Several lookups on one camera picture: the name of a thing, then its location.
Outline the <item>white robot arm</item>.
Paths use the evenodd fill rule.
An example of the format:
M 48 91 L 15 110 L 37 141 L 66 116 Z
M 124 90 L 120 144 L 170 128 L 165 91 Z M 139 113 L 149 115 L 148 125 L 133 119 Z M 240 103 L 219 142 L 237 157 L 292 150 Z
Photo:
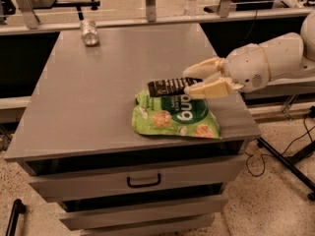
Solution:
M 279 79 L 301 79 L 314 74 L 315 13 L 302 23 L 299 33 L 289 32 L 262 43 L 249 43 L 226 57 L 204 60 L 183 71 L 198 82 L 184 88 L 193 99 L 221 98 L 263 89 Z

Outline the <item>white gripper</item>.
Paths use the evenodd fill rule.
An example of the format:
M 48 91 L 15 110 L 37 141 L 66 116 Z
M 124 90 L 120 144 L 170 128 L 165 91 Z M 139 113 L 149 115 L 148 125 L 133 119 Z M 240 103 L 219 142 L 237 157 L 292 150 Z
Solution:
M 192 99 L 223 98 L 234 91 L 252 92 L 264 88 L 270 81 L 270 66 L 266 53 L 258 44 L 234 49 L 225 59 L 215 56 L 186 68 L 184 78 L 206 79 L 222 69 L 230 78 L 219 77 L 213 82 L 200 82 L 186 87 L 184 93 Z

